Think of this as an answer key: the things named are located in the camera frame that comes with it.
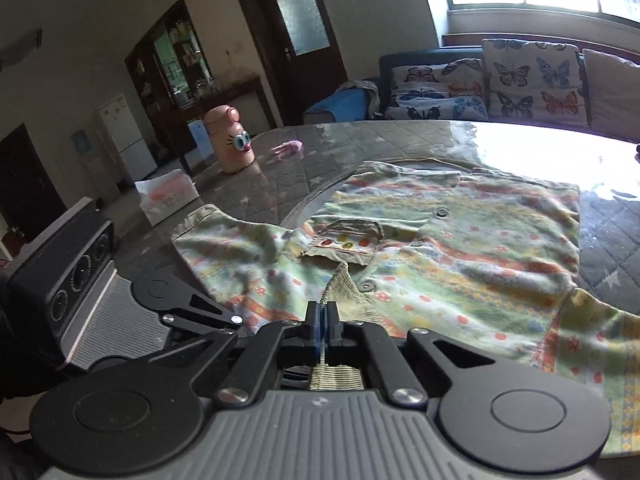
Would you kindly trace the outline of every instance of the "pillow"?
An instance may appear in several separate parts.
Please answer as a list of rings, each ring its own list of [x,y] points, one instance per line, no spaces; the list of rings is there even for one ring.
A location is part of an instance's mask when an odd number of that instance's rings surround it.
[[[640,141],[640,65],[584,49],[591,128],[611,137]]]
[[[577,47],[483,40],[490,116],[587,126]]]
[[[392,120],[486,120],[480,59],[449,64],[397,66],[385,117]]]

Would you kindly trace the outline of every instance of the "shirt pocket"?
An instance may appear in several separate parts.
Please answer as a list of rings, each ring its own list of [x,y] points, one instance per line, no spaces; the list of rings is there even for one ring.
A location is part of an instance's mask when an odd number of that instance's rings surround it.
[[[361,219],[337,220],[320,229],[303,256],[324,256],[335,262],[366,266],[382,242],[380,224]]]

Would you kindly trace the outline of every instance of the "pink toy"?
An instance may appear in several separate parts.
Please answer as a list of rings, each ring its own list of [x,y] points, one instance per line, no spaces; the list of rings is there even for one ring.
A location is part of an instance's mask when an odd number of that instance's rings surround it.
[[[235,173],[255,160],[251,137],[242,127],[237,108],[222,105],[209,110],[202,118],[209,132],[213,151],[225,173]]]
[[[287,142],[283,142],[281,145],[271,149],[271,153],[276,155],[278,158],[281,158],[281,156],[287,155],[289,153],[298,153],[301,151],[301,140],[288,140]]]

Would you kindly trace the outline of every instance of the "window frame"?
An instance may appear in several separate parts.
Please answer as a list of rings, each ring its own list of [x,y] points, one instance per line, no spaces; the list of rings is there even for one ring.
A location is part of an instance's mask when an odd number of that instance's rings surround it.
[[[619,23],[620,25],[626,25],[627,27],[640,29],[640,22],[635,22],[628,18],[622,18],[621,16],[615,16],[614,14],[607,14],[602,12],[602,4],[598,0],[598,12],[589,12],[587,10],[574,10],[567,7],[551,7],[551,6],[539,6],[532,4],[455,4],[453,0],[447,0],[449,10],[459,9],[525,9],[525,10],[552,10],[554,12],[564,12],[565,14],[578,14],[580,16],[590,16],[592,18],[599,18],[608,22]]]

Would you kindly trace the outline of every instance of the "refrigerator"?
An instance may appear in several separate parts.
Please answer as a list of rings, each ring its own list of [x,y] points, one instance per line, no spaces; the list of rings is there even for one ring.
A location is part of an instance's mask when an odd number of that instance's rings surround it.
[[[123,95],[98,108],[98,115],[130,184],[144,180],[158,168]]]

